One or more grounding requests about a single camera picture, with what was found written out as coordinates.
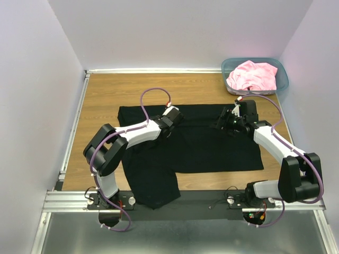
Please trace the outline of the black t shirt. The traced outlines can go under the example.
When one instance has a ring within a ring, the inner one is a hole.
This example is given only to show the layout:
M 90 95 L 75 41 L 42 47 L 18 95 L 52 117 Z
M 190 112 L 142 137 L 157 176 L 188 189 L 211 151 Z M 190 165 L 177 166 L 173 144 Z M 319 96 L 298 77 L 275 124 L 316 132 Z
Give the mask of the black t shirt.
M 180 197 L 176 173 L 262 170 L 258 144 L 212 125 L 231 104 L 180 105 L 183 121 L 165 139 L 137 144 L 122 158 L 137 203 L 160 208 Z

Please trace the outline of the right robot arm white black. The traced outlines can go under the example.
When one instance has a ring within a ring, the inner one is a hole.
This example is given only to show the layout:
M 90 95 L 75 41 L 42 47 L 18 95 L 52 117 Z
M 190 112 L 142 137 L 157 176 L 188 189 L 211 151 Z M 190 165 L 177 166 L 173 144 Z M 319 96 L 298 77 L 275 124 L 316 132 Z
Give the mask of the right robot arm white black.
M 263 199 L 280 199 L 287 203 L 318 202 L 324 193 L 320 157 L 306 153 L 283 138 L 275 126 L 259 120 L 254 100 L 239 97 L 232 109 L 224 107 L 215 128 L 229 134 L 242 133 L 262 146 L 280 164 L 277 180 L 262 180 L 247 184 L 244 202 L 258 206 Z

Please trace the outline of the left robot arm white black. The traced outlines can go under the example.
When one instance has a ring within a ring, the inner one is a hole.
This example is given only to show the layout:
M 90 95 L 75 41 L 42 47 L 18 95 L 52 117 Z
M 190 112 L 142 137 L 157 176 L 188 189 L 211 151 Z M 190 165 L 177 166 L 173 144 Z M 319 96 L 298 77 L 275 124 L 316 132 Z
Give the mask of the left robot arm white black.
M 162 115 L 125 127 L 101 126 L 83 151 L 96 183 L 99 202 L 106 209 L 118 206 L 119 189 L 114 171 L 126 150 L 148 141 L 166 139 L 184 116 L 175 106 L 166 108 Z

